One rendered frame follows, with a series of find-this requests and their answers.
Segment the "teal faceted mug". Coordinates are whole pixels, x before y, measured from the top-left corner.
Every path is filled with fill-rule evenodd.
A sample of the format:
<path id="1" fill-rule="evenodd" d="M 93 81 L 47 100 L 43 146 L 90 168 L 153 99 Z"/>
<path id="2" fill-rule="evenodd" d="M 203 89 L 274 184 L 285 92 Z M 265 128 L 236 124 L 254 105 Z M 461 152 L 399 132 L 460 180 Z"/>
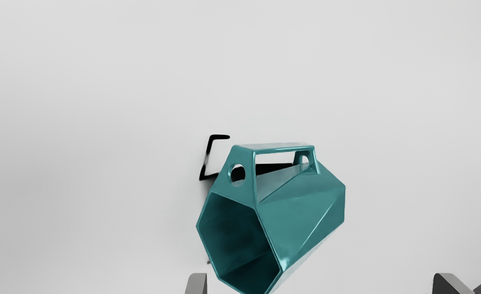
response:
<path id="1" fill-rule="evenodd" d="M 231 147 L 196 223 L 217 278 L 273 294 L 344 222 L 345 191 L 313 145 Z"/>

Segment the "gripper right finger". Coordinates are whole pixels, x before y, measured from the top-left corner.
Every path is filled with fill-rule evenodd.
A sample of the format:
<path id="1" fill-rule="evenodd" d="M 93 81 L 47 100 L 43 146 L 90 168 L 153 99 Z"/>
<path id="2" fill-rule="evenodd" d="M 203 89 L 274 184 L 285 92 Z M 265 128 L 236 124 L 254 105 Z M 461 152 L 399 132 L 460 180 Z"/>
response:
<path id="1" fill-rule="evenodd" d="M 437 272 L 432 278 L 432 294 L 481 294 L 481 269 L 474 279 L 461 279 L 450 272 Z"/>

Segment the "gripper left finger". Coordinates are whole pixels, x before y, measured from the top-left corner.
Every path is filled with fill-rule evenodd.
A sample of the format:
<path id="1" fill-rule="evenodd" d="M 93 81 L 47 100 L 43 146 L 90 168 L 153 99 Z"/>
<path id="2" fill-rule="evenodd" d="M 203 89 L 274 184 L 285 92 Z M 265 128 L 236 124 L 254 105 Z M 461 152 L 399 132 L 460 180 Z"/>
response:
<path id="1" fill-rule="evenodd" d="M 208 294 L 207 274 L 204 272 L 190 274 L 185 294 Z"/>

